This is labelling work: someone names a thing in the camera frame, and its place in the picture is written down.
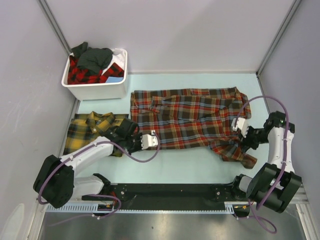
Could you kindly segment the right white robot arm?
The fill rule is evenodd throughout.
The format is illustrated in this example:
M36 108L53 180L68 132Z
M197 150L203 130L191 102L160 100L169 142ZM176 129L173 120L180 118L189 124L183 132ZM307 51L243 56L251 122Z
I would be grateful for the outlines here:
M269 114L262 128L253 128L245 118L234 118L232 130L239 133L241 146L257 149L268 144L268 159L254 177L236 176L230 188L231 196L242 201L248 198L277 213L282 213L302 184L295 174L291 145L295 125L286 123L286 115L275 111Z

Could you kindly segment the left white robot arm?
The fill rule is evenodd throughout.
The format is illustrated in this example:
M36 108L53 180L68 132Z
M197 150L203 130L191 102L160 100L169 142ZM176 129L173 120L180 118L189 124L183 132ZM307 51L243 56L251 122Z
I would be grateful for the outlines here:
M139 126L125 119L119 126L108 129L101 136L80 149L56 157L49 155L43 162L33 184L41 205L54 208L64 206L70 200L88 199L95 195L100 200L110 196L109 181L99 173L79 177L79 173L96 161L114 155L117 151L131 155L147 149L148 135Z

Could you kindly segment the red brown plaid shirt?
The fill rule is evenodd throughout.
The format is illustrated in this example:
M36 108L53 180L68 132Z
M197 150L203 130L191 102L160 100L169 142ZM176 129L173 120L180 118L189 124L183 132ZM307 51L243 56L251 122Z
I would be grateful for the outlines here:
M247 154L232 121L251 118L248 97L236 87L136 90L130 94L130 116L140 132L156 132L162 150L208 147L225 162L251 169L257 159Z

